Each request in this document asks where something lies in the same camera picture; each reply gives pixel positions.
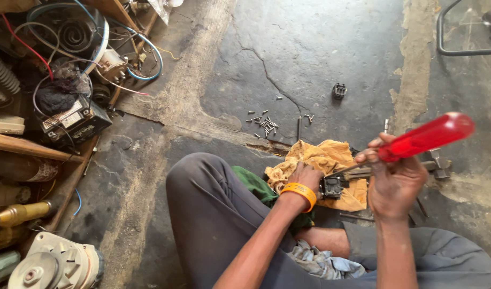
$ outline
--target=orange wristband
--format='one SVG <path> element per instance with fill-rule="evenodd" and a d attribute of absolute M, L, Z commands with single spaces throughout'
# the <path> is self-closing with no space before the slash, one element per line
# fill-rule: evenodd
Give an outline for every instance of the orange wristband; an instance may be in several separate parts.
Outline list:
<path fill-rule="evenodd" d="M 298 182 L 290 182 L 285 185 L 285 187 L 279 192 L 279 194 L 283 194 L 286 191 L 298 193 L 301 196 L 307 198 L 307 200 L 310 201 L 310 208 L 306 211 L 303 211 L 303 213 L 307 213 L 313 209 L 313 206 L 317 202 L 317 196 L 315 196 L 315 193 L 305 185 L 299 184 Z"/>

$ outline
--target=red wire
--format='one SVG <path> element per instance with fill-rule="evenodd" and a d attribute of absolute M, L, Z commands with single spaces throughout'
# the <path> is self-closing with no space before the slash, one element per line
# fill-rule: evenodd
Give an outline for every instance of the red wire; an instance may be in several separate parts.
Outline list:
<path fill-rule="evenodd" d="M 8 31 L 10 31 L 10 33 L 12 33 L 12 35 L 17 39 L 19 40 L 19 42 L 23 43 L 24 46 L 26 46 L 26 48 L 30 49 L 31 52 L 35 53 L 35 55 L 37 55 L 43 62 L 44 64 L 46 64 L 46 67 L 48 68 L 48 71 L 49 71 L 49 77 L 51 78 L 51 81 L 53 81 L 53 72 L 51 71 L 51 68 L 49 68 L 49 65 L 48 63 L 44 60 L 44 58 L 42 58 L 42 56 L 40 56 L 37 51 L 33 50 L 30 46 L 28 46 L 28 44 L 24 43 L 24 41 L 22 41 L 15 33 L 14 31 L 12 31 L 12 27 L 10 26 L 10 23 L 8 22 L 8 19 L 5 17 L 5 14 L 1 14 L 1 16 L 3 16 L 3 20 L 5 20 L 5 23 L 7 24 L 7 28 L 8 28 Z"/>

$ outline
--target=concrete floor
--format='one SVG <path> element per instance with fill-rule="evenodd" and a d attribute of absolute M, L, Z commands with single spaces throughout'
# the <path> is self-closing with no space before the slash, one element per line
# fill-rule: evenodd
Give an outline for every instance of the concrete floor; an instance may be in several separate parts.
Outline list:
<path fill-rule="evenodd" d="M 183 58 L 162 53 L 162 76 L 135 84 L 149 96 L 121 95 L 117 108 L 127 114 L 103 133 L 78 185 L 80 213 L 67 213 L 59 230 L 105 255 L 101 288 L 183 288 L 164 181 L 184 155 L 218 154 L 262 175 L 282 160 L 271 153 L 296 141 L 300 114 L 315 115 L 304 141 L 348 141 L 361 150 L 387 118 L 400 134 L 461 111 L 477 131 L 443 148 L 452 178 L 430 179 L 422 200 L 431 217 L 416 211 L 415 219 L 460 233 L 491 255 L 491 56 L 436 54 L 435 19 L 451 2 L 186 1 L 168 28 L 158 21 L 151 34 Z M 464 0 L 451 10 L 446 46 L 490 47 L 485 27 L 471 24 L 490 8 L 490 1 Z M 336 82 L 348 88 L 342 102 L 330 97 Z M 269 140 L 254 137 L 262 130 L 245 122 L 247 111 L 265 109 L 281 126 Z M 77 206 L 73 199 L 70 208 Z M 320 224 L 337 222 L 336 212 L 319 211 Z"/>

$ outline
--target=leg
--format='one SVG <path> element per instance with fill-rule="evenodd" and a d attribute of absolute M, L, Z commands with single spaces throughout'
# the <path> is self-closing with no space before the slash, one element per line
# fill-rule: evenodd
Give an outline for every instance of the leg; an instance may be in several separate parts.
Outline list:
<path fill-rule="evenodd" d="M 311 228 L 296 237 L 321 250 L 337 250 L 337 257 L 377 269 L 375 228 L 344 222 L 344 229 Z M 342 240 L 346 234 L 350 251 Z M 410 229 L 420 288 L 491 288 L 491 259 L 479 246 L 455 233 L 435 228 Z M 364 288 L 375 288 L 376 271 L 357 280 Z"/>
<path fill-rule="evenodd" d="M 221 158 L 197 153 L 174 165 L 166 180 L 172 230 L 190 288 L 211 288 L 269 212 Z M 262 288 L 319 288 L 293 262 L 287 233 Z"/>

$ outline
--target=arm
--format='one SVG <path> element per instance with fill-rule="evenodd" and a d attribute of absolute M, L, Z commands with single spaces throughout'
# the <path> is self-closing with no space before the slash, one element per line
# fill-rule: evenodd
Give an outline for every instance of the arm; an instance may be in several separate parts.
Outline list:
<path fill-rule="evenodd" d="M 377 148 L 394 139 L 395 136 L 379 134 L 356 161 L 369 161 L 372 167 L 368 202 L 376 221 L 377 288 L 417 289 L 408 213 L 428 172 L 415 157 L 393 163 L 380 161 Z"/>
<path fill-rule="evenodd" d="M 315 171 L 313 166 L 304 167 L 300 162 L 288 182 L 298 182 L 317 191 L 322 176 L 322 172 Z M 309 205 L 306 198 L 294 192 L 279 196 L 254 235 L 217 280 L 214 289 L 259 288 L 288 227 Z"/>

